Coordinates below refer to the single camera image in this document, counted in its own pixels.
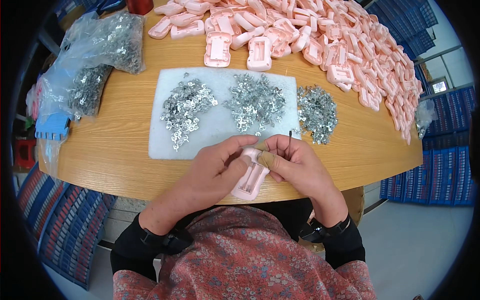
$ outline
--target wooden table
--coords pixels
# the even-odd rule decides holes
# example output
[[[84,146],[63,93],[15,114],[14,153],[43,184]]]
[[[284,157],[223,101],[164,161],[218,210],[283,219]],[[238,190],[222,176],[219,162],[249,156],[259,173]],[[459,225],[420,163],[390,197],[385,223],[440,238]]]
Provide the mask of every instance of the wooden table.
[[[155,7],[166,0],[155,1]],[[72,122],[62,145],[58,177],[69,183],[144,200],[152,200],[170,187],[189,166],[188,160],[152,160],[148,157],[150,116],[158,73],[161,69],[204,66],[205,36],[173,41],[152,39],[147,31],[161,18],[147,14],[144,56],[147,69],[139,75],[113,70],[105,84],[98,117],[94,122]],[[247,46],[230,50],[229,68],[246,69]],[[358,93],[342,92],[326,80],[326,72],[307,62],[302,53],[273,59],[268,72],[294,76],[297,85],[318,84],[329,92],[338,109],[338,125],[331,142],[312,145],[340,190],[388,178],[422,164],[421,141],[414,126],[411,145],[395,131],[392,118],[381,104],[380,111],[365,108]],[[303,140],[311,143],[309,136]],[[40,169],[45,172],[43,160]],[[277,184],[267,176],[254,202],[282,201],[302,197],[288,183]],[[244,201],[227,196],[222,204]]]

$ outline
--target floral shirt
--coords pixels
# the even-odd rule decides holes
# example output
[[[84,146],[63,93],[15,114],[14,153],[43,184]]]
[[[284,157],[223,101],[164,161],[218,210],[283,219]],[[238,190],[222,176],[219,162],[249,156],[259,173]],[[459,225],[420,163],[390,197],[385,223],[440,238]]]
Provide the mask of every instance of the floral shirt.
[[[376,299],[365,262],[332,269],[262,210],[221,206],[187,230],[194,242],[165,256],[158,283],[117,271],[113,299]]]

